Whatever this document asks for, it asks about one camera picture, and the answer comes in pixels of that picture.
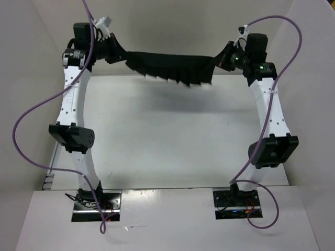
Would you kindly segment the black pleated skirt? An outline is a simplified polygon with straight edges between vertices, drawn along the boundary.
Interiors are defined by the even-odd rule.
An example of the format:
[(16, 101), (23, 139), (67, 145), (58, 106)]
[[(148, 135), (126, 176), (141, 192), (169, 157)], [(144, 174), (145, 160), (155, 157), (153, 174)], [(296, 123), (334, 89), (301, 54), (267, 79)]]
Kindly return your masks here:
[(126, 51), (115, 37), (111, 39), (111, 44), (110, 55), (105, 59), (107, 63), (124, 61), (131, 70), (143, 76), (172, 80), (186, 86), (211, 84), (216, 67), (232, 71), (224, 52), (211, 57)]

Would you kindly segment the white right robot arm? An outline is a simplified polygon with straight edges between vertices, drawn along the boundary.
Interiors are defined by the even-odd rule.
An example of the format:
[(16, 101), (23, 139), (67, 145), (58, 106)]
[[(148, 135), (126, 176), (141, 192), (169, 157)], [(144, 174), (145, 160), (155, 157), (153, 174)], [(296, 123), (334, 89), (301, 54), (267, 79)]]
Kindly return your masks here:
[(298, 137), (291, 134), (285, 122), (275, 85), (275, 65), (266, 61), (267, 36), (251, 33), (242, 39), (245, 40), (244, 47), (239, 41), (227, 44), (218, 64), (225, 70), (242, 70), (255, 98), (261, 125), (260, 138), (248, 148), (248, 165), (243, 169), (247, 174), (246, 181), (237, 181), (237, 175), (230, 186), (229, 199), (236, 206), (254, 198), (256, 184), (271, 169), (286, 162), (299, 144)]

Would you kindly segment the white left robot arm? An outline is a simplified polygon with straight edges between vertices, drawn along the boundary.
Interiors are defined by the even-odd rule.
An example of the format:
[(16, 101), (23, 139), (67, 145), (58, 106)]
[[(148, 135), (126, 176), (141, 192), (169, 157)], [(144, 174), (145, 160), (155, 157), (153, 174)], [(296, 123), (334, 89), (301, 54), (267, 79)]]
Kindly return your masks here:
[(104, 194), (92, 158), (95, 133), (85, 128), (83, 113), (92, 67), (108, 57), (112, 38), (106, 24), (96, 22), (93, 27), (94, 32), (88, 23), (73, 26), (74, 38), (62, 55), (65, 92), (61, 110), (56, 123), (49, 125), (49, 133), (69, 153), (78, 172), (79, 189), (73, 200), (98, 209), (104, 204)]

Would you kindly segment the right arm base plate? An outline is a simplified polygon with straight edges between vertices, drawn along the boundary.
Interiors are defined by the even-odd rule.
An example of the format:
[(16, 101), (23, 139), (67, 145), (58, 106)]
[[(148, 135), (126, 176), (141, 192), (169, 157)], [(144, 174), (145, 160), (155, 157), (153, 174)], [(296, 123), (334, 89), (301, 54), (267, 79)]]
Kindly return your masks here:
[(239, 191), (232, 188), (214, 188), (213, 200), (216, 220), (262, 218), (257, 190)]

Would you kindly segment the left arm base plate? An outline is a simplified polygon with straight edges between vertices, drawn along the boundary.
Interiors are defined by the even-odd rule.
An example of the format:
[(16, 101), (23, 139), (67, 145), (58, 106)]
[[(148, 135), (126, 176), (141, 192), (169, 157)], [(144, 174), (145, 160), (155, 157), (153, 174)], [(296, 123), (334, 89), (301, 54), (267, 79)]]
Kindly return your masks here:
[[(101, 222), (97, 205), (93, 198), (80, 199), (79, 195), (66, 195), (74, 201), (72, 222)], [(100, 204), (102, 213), (107, 222), (120, 221), (121, 191), (104, 190)]]

